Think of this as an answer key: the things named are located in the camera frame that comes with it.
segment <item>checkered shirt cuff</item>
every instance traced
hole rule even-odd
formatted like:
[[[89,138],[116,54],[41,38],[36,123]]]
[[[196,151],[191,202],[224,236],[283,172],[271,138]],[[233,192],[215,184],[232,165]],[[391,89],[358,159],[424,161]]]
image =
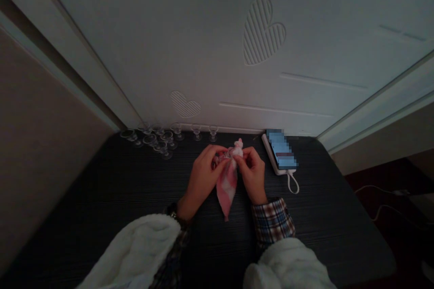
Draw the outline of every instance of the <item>checkered shirt cuff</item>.
[[[295,236],[295,227],[282,198],[269,199],[265,205],[252,205],[256,239],[260,250]]]

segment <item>smartphone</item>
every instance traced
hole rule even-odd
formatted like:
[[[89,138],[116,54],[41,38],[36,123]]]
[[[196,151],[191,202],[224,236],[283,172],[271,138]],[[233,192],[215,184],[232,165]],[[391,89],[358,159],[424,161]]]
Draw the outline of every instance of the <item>smartphone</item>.
[[[298,163],[285,134],[279,129],[267,129],[267,139],[278,169],[297,169]]]

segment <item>striped heart relief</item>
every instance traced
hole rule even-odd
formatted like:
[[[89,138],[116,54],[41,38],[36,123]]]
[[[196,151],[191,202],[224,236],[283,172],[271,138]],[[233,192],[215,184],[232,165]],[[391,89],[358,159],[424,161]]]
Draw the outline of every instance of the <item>striped heart relief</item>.
[[[256,65],[268,60],[285,43],[286,30],[271,23],[271,0],[253,0],[244,25],[244,63]]]
[[[182,118],[194,117],[200,113],[200,104],[196,101],[188,101],[184,94],[179,91],[173,91],[170,94],[172,104],[176,112]]]

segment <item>pink handkerchief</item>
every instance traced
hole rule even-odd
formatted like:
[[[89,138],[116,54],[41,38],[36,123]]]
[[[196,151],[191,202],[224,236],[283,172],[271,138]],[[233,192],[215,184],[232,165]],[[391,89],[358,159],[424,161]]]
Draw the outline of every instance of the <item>pink handkerchief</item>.
[[[223,160],[230,159],[231,161],[225,166],[217,180],[217,197],[222,207],[225,221],[228,221],[229,211],[231,210],[232,201],[234,200],[236,190],[236,161],[234,156],[243,157],[243,141],[238,139],[234,143],[235,147],[228,148],[229,150],[222,156],[214,157],[214,163],[218,165]]]

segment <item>small glass cup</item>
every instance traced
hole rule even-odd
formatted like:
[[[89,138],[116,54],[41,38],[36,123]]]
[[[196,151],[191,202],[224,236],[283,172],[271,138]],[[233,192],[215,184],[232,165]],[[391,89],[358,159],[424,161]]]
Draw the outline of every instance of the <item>small glass cup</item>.
[[[150,135],[152,133],[151,126],[149,125],[148,122],[139,123],[136,129],[138,129],[140,132],[146,135]]]
[[[170,126],[170,129],[175,133],[175,139],[176,141],[182,141],[184,140],[184,134],[181,133],[181,123],[173,123]]]
[[[170,131],[166,131],[161,136],[161,140],[163,140],[165,143],[167,143],[167,148],[170,150],[175,150],[178,147],[178,142],[173,141],[173,133]]]
[[[156,152],[159,152],[164,160],[169,160],[173,156],[173,152],[167,149],[167,143],[164,141],[158,141],[157,145],[154,147]]]
[[[202,135],[200,134],[200,124],[192,124],[191,125],[191,131],[194,133],[194,141],[200,141],[202,140]]]
[[[157,136],[153,134],[147,135],[143,138],[143,143],[154,148],[158,143]]]
[[[134,148],[140,148],[143,146],[141,140],[139,140],[136,131],[134,129],[126,129],[121,132],[121,138],[127,139],[128,141],[133,142],[132,146]]]
[[[154,133],[155,133],[157,136],[162,136],[163,133],[164,133],[163,126],[162,126],[160,123],[154,124],[154,125],[152,126],[152,131],[154,131]]]
[[[211,142],[216,142],[218,126],[209,126],[208,129],[209,129],[209,140]]]

